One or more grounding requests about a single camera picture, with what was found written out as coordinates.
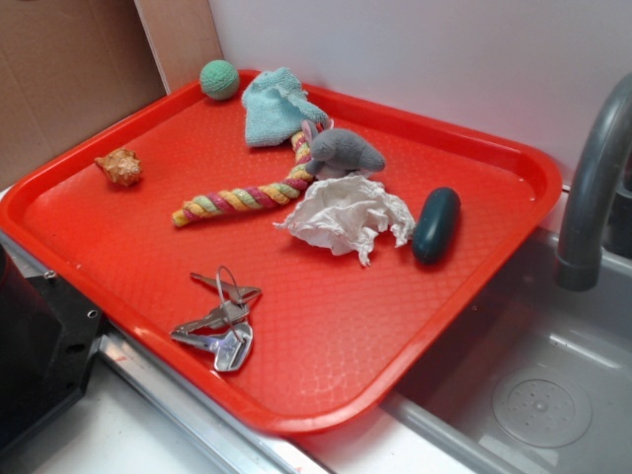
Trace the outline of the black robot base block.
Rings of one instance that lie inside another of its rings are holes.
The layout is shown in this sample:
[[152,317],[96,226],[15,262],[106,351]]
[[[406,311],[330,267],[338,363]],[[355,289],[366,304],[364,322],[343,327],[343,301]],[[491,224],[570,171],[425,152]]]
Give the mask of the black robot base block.
[[24,276],[1,250],[1,453],[80,400],[103,312],[61,276]]

